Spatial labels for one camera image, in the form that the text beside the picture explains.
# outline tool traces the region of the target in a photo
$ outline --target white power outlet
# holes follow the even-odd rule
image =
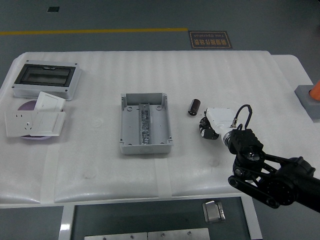
[[[37,112],[16,111],[5,112],[4,114],[7,137],[20,137],[30,135],[34,126]]]
[[[7,137],[21,136],[59,136],[66,113],[15,111],[5,112]]]
[[[40,92],[33,111],[5,112],[7,137],[59,136],[66,113],[61,111],[66,100]]]

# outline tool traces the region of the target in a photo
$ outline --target yellow floor line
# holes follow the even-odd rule
[[[146,32],[187,32],[185,27],[176,28],[128,28],[128,29],[79,29],[79,30],[39,30],[39,31],[0,31],[0,35],[38,34],[99,34],[99,33],[146,33]]]

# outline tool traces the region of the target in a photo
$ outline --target cable connector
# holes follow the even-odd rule
[[[238,118],[234,118],[230,128],[235,129],[237,127]]]

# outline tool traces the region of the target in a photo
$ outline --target metal plate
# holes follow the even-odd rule
[[[101,236],[86,236],[84,240],[148,240],[146,232],[138,233],[125,233],[114,235],[101,235]]]
[[[197,228],[149,232],[148,240],[210,240],[210,236],[208,228]]]
[[[208,228],[86,236],[84,240],[210,240]]]

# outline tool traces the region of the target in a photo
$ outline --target orange cone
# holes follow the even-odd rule
[[[309,92],[310,97],[314,100],[320,101],[320,81]]]

